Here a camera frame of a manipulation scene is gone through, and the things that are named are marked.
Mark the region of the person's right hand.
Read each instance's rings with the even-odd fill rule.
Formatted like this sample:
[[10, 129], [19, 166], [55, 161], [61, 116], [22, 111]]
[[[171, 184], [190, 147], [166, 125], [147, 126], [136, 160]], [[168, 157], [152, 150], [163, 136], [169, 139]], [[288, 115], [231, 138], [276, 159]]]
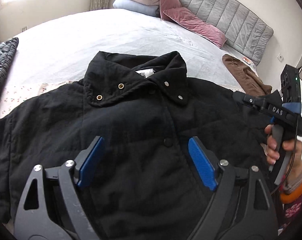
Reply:
[[302, 142], [297, 139], [295, 127], [283, 128], [268, 125], [265, 130], [266, 161], [269, 165], [269, 180], [275, 191], [285, 184], [293, 184], [302, 172]]

